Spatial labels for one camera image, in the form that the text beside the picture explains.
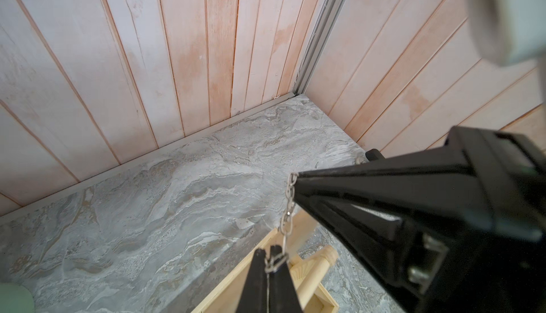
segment chain link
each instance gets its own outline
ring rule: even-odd
[[[285,262],[288,262],[288,255],[286,254],[278,254],[275,257],[270,257],[269,260],[265,261],[265,273],[276,272]]]
[[[286,203],[286,209],[284,213],[281,216],[281,223],[279,226],[279,230],[283,234],[282,238],[282,254],[286,254],[286,240],[288,236],[292,234],[292,229],[294,228],[294,223],[292,222],[292,216],[294,214],[294,208],[296,206],[294,202],[294,185],[296,184],[297,180],[297,173],[292,172],[288,176],[288,180],[286,182],[286,191],[284,192],[284,195],[286,196],[287,203]]]

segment wooden board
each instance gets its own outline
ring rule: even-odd
[[[499,68],[482,59],[393,139],[382,153],[391,157],[426,149],[451,126],[469,117],[534,66],[535,62],[529,61]]]
[[[399,0],[345,0],[305,95],[330,112]]]
[[[389,24],[395,23],[397,27],[400,27],[401,20],[406,18],[406,13],[395,17],[398,9],[405,8],[407,11],[421,14],[415,16],[420,16],[421,19],[424,14],[428,13],[421,6],[423,0],[407,1],[411,1],[413,6],[397,7],[395,13],[385,24],[382,31],[385,34],[379,35],[329,114],[329,117],[355,140],[358,140],[370,128],[381,113],[466,20],[465,0],[444,0],[379,82],[384,75],[383,72],[389,65],[392,65],[393,59],[398,56],[410,37],[414,36],[413,30],[411,30],[414,27],[407,28],[406,25],[404,25],[404,34],[394,34],[395,28]],[[397,39],[389,39],[388,37],[391,36],[395,36]]]
[[[294,266],[295,264],[302,262],[303,260],[299,255],[294,255],[290,257],[289,267]],[[317,290],[315,291],[315,296],[318,300],[318,302],[322,305],[322,311],[319,311],[320,313],[337,313],[339,310],[339,305],[337,301],[330,295],[330,293],[324,288],[324,286],[321,284],[318,285]],[[304,313],[311,313],[316,312],[317,310],[314,310],[314,307],[319,306],[316,301],[309,302],[307,306],[305,306]]]
[[[546,113],[543,105],[539,105],[502,130],[509,133],[525,134],[540,150],[546,151]]]
[[[78,180],[119,165],[17,1],[0,0],[0,17],[0,102]]]
[[[77,183],[0,105],[0,192],[21,205]]]
[[[446,142],[447,134],[444,134],[440,139],[436,140],[432,145],[428,146],[427,149],[442,147]]]
[[[479,60],[470,34],[470,23],[466,22],[381,114],[358,144],[365,150],[383,149]],[[352,138],[358,139],[358,133]]]
[[[159,147],[184,137],[159,0],[107,0]]]
[[[249,83],[250,61],[259,6],[260,0],[239,0],[231,90],[231,116],[245,110],[246,87]]]
[[[0,193],[0,216],[9,214],[20,207],[19,204]]]
[[[310,28],[311,18],[315,13],[320,11],[320,7],[317,5],[323,3],[319,0],[303,0],[300,8],[299,15],[297,17],[296,27],[294,28],[294,34],[290,41],[290,47],[287,52],[286,61],[282,70],[281,79],[277,90],[277,96],[282,96],[290,90],[292,75],[297,69],[298,57],[300,51],[306,46],[304,45],[305,35]]]
[[[206,0],[210,124],[231,117],[238,0]]]
[[[246,90],[245,110],[262,104],[269,60],[277,31],[282,0],[260,0],[256,34],[252,48],[249,84]]]
[[[273,48],[271,50],[262,103],[270,101],[277,96],[284,63],[286,62],[302,2],[303,0],[283,0],[282,2],[281,14],[278,19],[275,40],[273,41]]]
[[[459,125],[496,131],[541,103],[542,94],[538,70],[534,69]]]
[[[22,0],[120,162],[157,148],[103,0]]]
[[[293,220],[293,232],[287,240],[287,252],[290,255],[297,253],[317,226],[317,222],[304,210],[299,211]],[[195,307],[192,313],[235,312],[254,250],[262,248],[269,254],[270,245],[281,244],[282,234],[275,228]]]
[[[311,22],[307,27],[307,32],[305,33],[303,44],[301,45],[301,49],[297,55],[297,63],[295,65],[294,71],[291,72],[292,76],[290,82],[288,83],[289,92],[292,92],[294,90],[294,87],[296,86],[296,82],[298,80],[298,77],[300,76],[301,67],[303,66],[304,59],[308,52],[307,49],[310,47],[311,39],[315,37],[315,29],[317,28],[318,22],[321,19],[321,15],[323,14],[322,10],[324,9],[325,5],[326,0],[318,0],[317,4],[315,5],[315,10],[313,12],[313,15],[311,16]]]
[[[186,135],[210,125],[205,0],[161,0]]]

